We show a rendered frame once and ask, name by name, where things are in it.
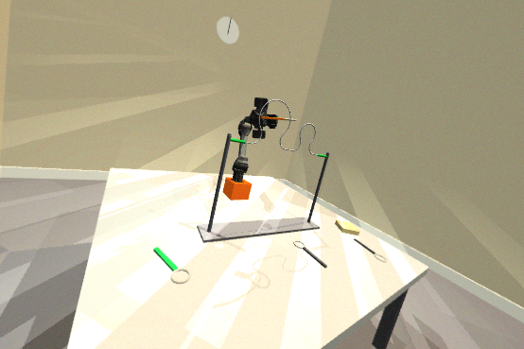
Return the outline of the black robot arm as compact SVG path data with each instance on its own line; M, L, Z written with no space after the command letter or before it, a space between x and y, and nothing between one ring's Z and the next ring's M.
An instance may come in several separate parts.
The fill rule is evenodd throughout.
M250 116L245 116L245 118L240 121L238 125L238 134L240 136L240 140L247 142L247 136L251 132L253 128L253 111L251 112ZM268 114L266 117L277 117L277 114ZM244 123L250 123L251 126L245 125ZM270 129L275 129L277 127L278 120L275 119L266 119L266 126L270 127ZM248 170L248 158L246 158L246 147L247 143L242 144L239 143L239 152L238 157L236 158L236 161L233 164L232 170L234 171L233 179L230 179L237 183L244 183L243 182L243 176L244 173L247 173Z

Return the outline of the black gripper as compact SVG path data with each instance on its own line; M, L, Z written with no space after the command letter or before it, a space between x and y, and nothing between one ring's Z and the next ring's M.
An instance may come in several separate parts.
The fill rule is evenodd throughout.
M261 130L263 130L263 127L266 127L266 119L263 119L262 117L266 117L267 116L267 111L266 110L262 110L261 112L261 115L260 115L260 127L261 127L261 130L260 130L260 127L259 127L259 114L260 114L260 111L262 109L262 107L268 102L268 99L267 98L263 98L263 97L256 97L254 99L254 106L257 107L256 110L253 111L253 125L255 127L258 127L258 130L253 130L253 138L260 138L261 136ZM266 131L262 131L262 136L261 136L261 139L264 139L266 136Z

